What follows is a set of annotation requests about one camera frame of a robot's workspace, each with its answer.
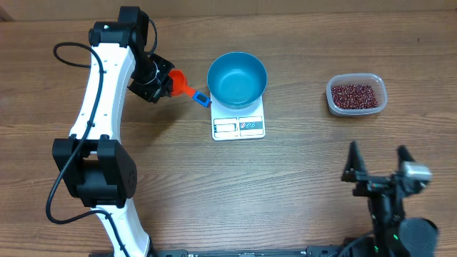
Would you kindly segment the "red scoop with blue handle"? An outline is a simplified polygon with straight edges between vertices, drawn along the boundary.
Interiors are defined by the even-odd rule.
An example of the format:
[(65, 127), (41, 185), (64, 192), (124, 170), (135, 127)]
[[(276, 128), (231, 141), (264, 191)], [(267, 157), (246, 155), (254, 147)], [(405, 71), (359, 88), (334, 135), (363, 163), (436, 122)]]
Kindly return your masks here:
[(189, 86), (188, 80), (183, 71), (173, 69), (169, 72), (169, 76), (173, 80), (171, 96), (180, 96), (181, 94), (185, 94), (205, 108), (208, 108), (211, 105), (211, 99), (208, 96)]

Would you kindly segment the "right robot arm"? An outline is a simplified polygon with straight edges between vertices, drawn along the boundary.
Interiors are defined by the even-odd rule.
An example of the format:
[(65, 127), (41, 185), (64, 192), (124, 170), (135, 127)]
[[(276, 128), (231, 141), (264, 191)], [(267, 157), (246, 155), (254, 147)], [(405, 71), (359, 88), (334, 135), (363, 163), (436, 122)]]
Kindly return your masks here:
[(339, 256), (433, 256), (438, 227), (426, 218), (408, 218), (403, 199), (422, 192), (433, 175), (405, 146), (397, 148), (398, 170), (372, 176), (355, 141), (350, 143), (341, 180), (354, 183), (353, 195), (366, 197), (373, 229), (343, 247)]

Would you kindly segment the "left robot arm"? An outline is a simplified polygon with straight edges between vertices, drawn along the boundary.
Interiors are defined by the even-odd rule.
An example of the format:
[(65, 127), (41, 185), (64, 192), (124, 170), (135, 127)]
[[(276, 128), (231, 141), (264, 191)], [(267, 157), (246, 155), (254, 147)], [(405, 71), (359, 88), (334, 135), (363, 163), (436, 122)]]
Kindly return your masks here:
[(65, 219), (71, 223), (97, 215), (113, 245), (111, 256), (155, 256), (133, 201), (138, 181), (134, 160), (121, 144), (121, 117), (131, 91), (149, 103), (171, 96), (174, 65), (146, 51), (153, 21), (137, 6), (122, 6), (117, 21), (97, 21), (89, 30), (89, 80), (81, 110), (68, 138), (57, 138), (52, 156), (59, 169), (46, 202), (51, 214), (56, 190), (64, 182), (69, 194), (89, 211)]

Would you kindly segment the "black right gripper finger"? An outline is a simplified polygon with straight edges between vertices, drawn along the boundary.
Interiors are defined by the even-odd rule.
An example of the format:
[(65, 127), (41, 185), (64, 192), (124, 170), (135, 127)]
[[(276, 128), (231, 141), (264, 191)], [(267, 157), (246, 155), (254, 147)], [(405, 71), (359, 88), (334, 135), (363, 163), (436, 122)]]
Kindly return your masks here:
[(401, 145), (397, 148), (397, 156), (398, 156), (399, 163), (403, 163), (405, 161), (408, 161), (408, 162), (415, 161), (414, 158), (412, 157), (412, 155), (409, 153), (406, 146), (404, 146), (404, 145)]
[(348, 158), (341, 176), (345, 182), (362, 181), (367, 176), (364, 159), (357, 147), (357, 143), (352, 141), (349, 146)]

